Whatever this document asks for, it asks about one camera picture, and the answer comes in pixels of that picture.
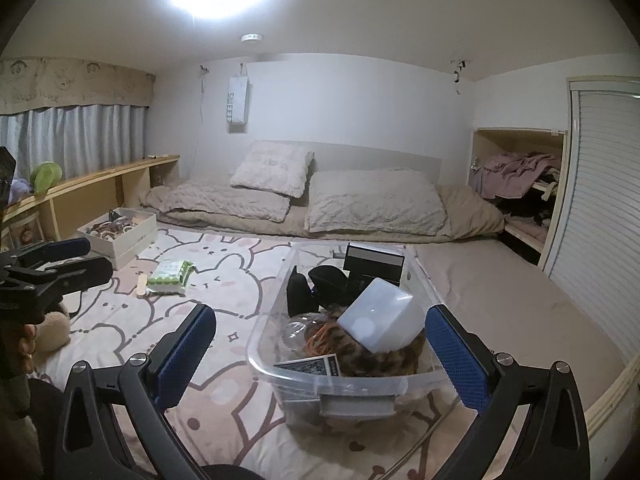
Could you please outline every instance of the white wall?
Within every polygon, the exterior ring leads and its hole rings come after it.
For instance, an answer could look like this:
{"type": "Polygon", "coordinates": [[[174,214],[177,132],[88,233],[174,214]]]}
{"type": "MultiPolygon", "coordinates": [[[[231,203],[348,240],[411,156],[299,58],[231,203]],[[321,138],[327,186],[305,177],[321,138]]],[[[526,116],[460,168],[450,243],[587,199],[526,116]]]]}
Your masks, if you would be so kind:
{"type": "Polygon", "coordinates": [[[566,130],[566,78],[585,75],[640,76],[640,56],[585,56],[489,76],[474,85],[476,128],[566,130]]]}
{"type": "Polygon", "coordinates": [[[228,133],[229,77],[240,62],[188,64],[158,74],[148,113],[146,151],[180,153],[191,177],[233,172],[254,139],[369,146],[443,159],[441,182],[465,182],[473,83],[457,95],[452,74],[339,54],[289,54],[248,62],[252,85],[245,133],[228,133]],[[200,101],[202,99],[202,120],[200,101]]]}

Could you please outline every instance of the metal bolt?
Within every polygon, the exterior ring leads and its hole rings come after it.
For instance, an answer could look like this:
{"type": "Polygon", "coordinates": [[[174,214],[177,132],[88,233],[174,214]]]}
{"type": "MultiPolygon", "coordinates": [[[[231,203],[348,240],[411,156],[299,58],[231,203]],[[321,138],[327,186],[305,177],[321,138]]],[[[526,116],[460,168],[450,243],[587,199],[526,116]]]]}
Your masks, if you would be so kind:
{"type": "Polygon", "coordinates": [[[86,370],[86,361],[78,361],[71,367],[71,371],[75,374],[82,373],[86,370]]]}
{"type": "Polygon", "coordinates": [[[558,370],[561,374],[567,374],[571,371],[571,368],[564,361],[558,361],[556,363],[556,370],[558,370]]]}
{"type": "Polygon", "coordinates": [[[143,354],[143,353],[133,354],[129,358],[129,363],[132,366],[141,366],[141,365],[143,365],[144,363],[146,363],[146,354],[143,354]]]}
{"type": "Polygon", "coordinates": [[[500,352],[495,359],[502,365],[502,366],[511,366],[513,364],[513,357],[511,357],[509,354],[507,354],[506,352],[500,352]]]}

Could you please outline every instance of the smoke detector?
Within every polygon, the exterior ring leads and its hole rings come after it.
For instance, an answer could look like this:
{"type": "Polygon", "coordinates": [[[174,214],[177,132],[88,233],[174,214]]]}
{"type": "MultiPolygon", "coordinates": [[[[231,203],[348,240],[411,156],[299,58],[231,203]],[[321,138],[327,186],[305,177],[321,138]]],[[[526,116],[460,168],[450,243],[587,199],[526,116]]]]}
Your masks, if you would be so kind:
{"type": "Polygon", "coordinates": [[[240,41],[243,43],[257,43],[258,41],[262,41],[261,34],[245,34],[240,38],[240,41]]]}

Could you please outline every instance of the green and white package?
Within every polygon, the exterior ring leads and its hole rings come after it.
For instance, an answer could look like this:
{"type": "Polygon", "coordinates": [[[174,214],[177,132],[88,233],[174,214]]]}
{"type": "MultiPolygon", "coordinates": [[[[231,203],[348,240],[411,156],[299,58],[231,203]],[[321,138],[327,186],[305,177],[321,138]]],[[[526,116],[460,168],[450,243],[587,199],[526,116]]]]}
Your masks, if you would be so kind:
{"type": "Polygon", "coordinates": [[[184,294],[187,280],[194,268],[193,263],[187,260],[160,262],[146,280],[146,288],[149,292],[158,294],[184,294]]]}

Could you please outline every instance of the white fluffy pillow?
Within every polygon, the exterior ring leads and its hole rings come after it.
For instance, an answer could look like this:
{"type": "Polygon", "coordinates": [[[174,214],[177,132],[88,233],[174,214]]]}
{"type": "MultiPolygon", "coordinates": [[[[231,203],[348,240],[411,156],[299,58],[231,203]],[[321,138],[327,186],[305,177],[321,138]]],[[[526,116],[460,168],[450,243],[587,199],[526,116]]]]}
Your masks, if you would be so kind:
{"type": "Polygon", "coordinates": [[[306,172],[314,152],[294,144],[256,140],[229,181],[261,191],[273,191],[293,198],[305,192],[306,172]]]}
{"type": "Polygon", "coordinates": [[[319,171],[311,177],[305,218],[310,233],[349,230],[431,236],[446,220],[438,191],[420,171],[319,171]]]}

